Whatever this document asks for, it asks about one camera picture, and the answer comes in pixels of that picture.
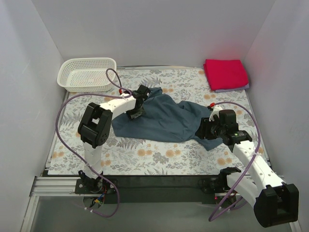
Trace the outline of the dark teal t shirt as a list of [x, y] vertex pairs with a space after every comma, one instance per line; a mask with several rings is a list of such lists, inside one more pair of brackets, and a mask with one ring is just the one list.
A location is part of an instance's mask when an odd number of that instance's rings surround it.
[[143, 104], [145, 113], [130, 119], [121, 114], [112, 121], [117, 137], [152, 140], [157, 142], [181, 143], [195, 140], [207, 151], [220, 144], [222, 139], [202, 140], [195, 136], [201, 119], [209, 117], [210, 110], [194, 102], [176, 103], [171, 96], [164, 94], [162, 88], [150, 89], [150, 95]]

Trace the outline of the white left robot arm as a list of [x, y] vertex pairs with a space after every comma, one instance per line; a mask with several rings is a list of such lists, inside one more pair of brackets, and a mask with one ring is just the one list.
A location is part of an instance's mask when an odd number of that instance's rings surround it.
[[143, 115], [143, 103], [148, 99], [150, 92], [148, 87], [141, 85], [135, 91], [126, 90], [120, 98], [102, 104], [92, 102], [87, 106], [78, 127], [86, 165], [78, 174], [90, 192], [97, 193], [102, 188], [98, 176], [102, 174], [101, 152], [109, 137], [112, 121], [121, 114], [126, 114], [129, 119]]

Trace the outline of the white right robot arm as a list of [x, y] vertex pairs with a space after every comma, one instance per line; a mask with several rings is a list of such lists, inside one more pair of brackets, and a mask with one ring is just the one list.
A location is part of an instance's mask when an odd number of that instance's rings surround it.
[[275, 174], [258, 155], [251, 136], [239, 130], [236, 113], [216, 105], [209, 108], [210, 117], [203, 118], [196, 136], [200, 139], [221, 138], [231, 152], [246, 166], [225, 168], [219, 173], [219, 185], [230, 195], [236, 191], [252, 207], [264, 228], [298, 220], [299, 191]]

